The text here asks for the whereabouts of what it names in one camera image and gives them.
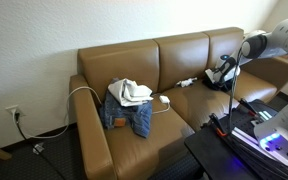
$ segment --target couch armrest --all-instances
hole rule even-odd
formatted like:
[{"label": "couch armrest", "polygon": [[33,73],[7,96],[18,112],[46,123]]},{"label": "couch armrest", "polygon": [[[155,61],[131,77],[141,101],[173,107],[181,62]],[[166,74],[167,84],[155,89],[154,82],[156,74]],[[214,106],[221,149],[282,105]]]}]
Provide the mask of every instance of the couch armrest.
[{"label": "couch armrest", "polygon": [[[85,78],[82,75],[72,76],[70,91],[81,86],[88,86]],[[71,100],[87,178],[116,179],[110,150],[90,90],[76,91]]]},{"label": "couch armrest", "polygon": [[288,82],[288,61],[281,57],[255,59],[241,69],[276,86],[276,93]]}]

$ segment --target baseboard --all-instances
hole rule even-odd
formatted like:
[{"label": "baseboard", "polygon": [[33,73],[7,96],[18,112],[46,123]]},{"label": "baseboard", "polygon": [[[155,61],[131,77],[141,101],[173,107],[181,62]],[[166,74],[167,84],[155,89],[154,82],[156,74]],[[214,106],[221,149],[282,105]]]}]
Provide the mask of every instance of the baseboard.
[{"label": "baseboard", "polygon": [[[54,129],[52,131],[49,131],[49,132],[46,132],[46,133],[43,133],[43,134],[40,134],[38,136],[54,136],[56,134],[59,134],[61,133],[62,131],[64,131],[66,126],[64,127],[60,127],[58,129]],[[67,131],[69,130],[72,130],[72,129],[76,129],[77,128],[77,124],[76,123],[72,123],[69,125],[69,127],[67,128]],[[31,143],[31,144],[37,144],[37,143],[40,143],[42,141],[44,141],[45,139],[36,139],[36,138],[28,138],[27,141],[26,140],[23,140],[23,141],[19,141],[17,143],[14,143],[14,144],[11,144],[11,145],[8,145],[8,146],[5,146],[5,147],[2,147],[1,149],[6,151],[6,152],[12,152],[16,149],[19,149],[21,147],[24,147],[24,146],[27,146],[28,143]]]},{"label": "baseboard", "polygon": [[283,93],[283,92],[279,92],[276,96],[278,96],[279,98],[283,99],[284,101],[288,102],[288,95]]}]

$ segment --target brown leather couch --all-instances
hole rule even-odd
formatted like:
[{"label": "brown leather couch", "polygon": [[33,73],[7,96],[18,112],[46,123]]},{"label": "brown leather couch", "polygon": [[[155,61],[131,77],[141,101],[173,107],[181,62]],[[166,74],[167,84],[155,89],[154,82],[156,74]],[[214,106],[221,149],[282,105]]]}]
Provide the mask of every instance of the brown leather couch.
[{"label": "brown leather couch", "polygon": [[[236,50],[242,38],[243,30],[232,27],[80,49],[79,74],[70,79],[71,91],[89,86],[103,102],[110,81],[118,77],[144,84],[171,100],[169,111],[152,115],[145,139],[131,127],[103,129],[95,96],[86,89],[74,93],[72,116],[88,179],[147,179],[183,157],[184,139],[198,131],[211,113],[221,118],[228,112],[229,95],[207,88],[202,79],[204,70],[214,67],[219,56]],[[174,88],[176,82],[190,77],[199,80]],[[233,105],[241,97],[268,102],[287,82],[287,61],[253,60],[242,66]],[[158,96],[153,96],[153,112],[167,107]]]}]

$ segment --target electrical outlet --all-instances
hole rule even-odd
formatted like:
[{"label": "electrical outlet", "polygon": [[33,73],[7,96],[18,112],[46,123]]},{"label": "electrical outlet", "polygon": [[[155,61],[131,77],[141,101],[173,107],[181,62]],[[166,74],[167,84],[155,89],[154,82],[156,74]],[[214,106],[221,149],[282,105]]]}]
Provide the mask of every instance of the electrical outlet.
[{"label": "electrical outlet", "polygon": [[6,107],[5,110],[7,112],[9,112],[11,115],[13,115],[12,111],[13,110],[16,110],[16,112],[20,113],[20,117],[22,116],[25,116],[25,114],[22,112],[22,110],[18,107],[18,105],[13,105],[13,106],[10,106],[10,107]]}]

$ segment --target gray carpet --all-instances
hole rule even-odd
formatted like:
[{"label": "gray carpet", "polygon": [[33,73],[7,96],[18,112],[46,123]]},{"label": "gray carpet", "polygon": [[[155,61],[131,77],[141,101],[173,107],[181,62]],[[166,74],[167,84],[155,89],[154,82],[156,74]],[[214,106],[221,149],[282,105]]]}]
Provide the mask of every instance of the gray carpet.
[{"label": "gray carpet", "polygon": [[[287,105],[288,99],[277,96],[270,103],[276,110]],[[45,140],[43,155],[62,173],[67,180],[86,179],[77,129],[68,130],[64,135]],[[32,153],[30,145],[21,145],[12,151],[10,160],[0,160],[0,180],[57,180],[61,177],[38,155]],[[186,157],[162,170],[150,179],[194,179],[199,165],[188,154]]]}]

